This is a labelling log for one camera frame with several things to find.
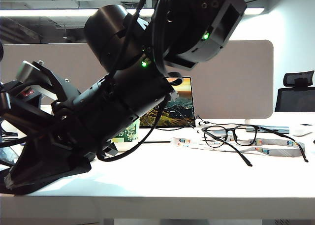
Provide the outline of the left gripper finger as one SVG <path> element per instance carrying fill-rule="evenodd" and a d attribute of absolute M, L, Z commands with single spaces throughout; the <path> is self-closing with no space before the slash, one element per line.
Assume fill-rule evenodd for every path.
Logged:
<path fill-rule="evenodd" d="M 3 193 L 25 195 L 62 177 L 88 172 L 91 159 L 51 135 L 28 141 L 16 163 L 3 171 Z"/>
<path fill-rule="evenodd" d="M 53 115 L 26 103 L 7 92 L 0 94 L 0 116 L 10 122 L 17 129 L 28 136 L 28 140 L 35 140 L 35 134 L 44 132 L 38 138 L 47 137 L 49 141 L 56 141 L 51 126 L 56 123 Z"/>

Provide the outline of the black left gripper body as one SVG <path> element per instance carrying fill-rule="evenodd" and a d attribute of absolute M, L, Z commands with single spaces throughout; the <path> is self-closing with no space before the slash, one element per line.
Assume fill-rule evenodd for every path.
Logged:
<path fill-rule="evenodd" d="M 84 97 L 72 107 L 58 100 L 51 106 L 55 118 L 65 117 L 54 131 L 56 142 L 82 156 L 91 156 L 91 160 L 120 159 L 122 156 L 117 155 L 111 140 L 138 120 L 138 116 L 120 101 L 109 101 L 101 96 Z"/>

